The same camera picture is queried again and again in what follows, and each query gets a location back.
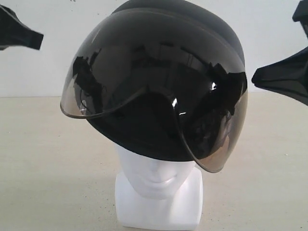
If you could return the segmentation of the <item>white mannequin head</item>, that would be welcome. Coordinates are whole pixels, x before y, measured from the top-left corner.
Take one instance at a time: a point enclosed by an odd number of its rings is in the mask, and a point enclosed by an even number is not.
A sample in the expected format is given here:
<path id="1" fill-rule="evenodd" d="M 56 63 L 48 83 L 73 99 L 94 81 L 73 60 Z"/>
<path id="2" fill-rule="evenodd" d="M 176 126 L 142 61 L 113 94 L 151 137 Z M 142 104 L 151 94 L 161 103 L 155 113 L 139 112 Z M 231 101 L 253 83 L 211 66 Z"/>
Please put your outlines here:
<path id="1" fill-rule="evenodd" d="M 115 180 L 117 214 L 141 209 L 156 210 L 159 202 L 176 201 L 176 209 L 203 206 L 201 171 L 194 161 L 171 162 L 149 158 L 115 145 L 121 171 Z"/>

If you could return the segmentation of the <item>black helmet with visor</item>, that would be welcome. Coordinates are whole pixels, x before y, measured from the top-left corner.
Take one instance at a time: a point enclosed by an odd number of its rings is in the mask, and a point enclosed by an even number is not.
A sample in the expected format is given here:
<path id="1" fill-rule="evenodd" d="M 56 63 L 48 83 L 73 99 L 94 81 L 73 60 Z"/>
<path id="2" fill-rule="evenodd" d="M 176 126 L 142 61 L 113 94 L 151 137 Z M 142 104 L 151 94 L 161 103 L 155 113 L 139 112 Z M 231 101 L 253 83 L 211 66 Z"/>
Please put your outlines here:
<path id="1" fill-rule="evenodd" d="M 81 44 L 60 108 L 136 154 L 216 173 L 247 99 L 242 45 L 223 19 L 185 0 L 128 0 Z"/>

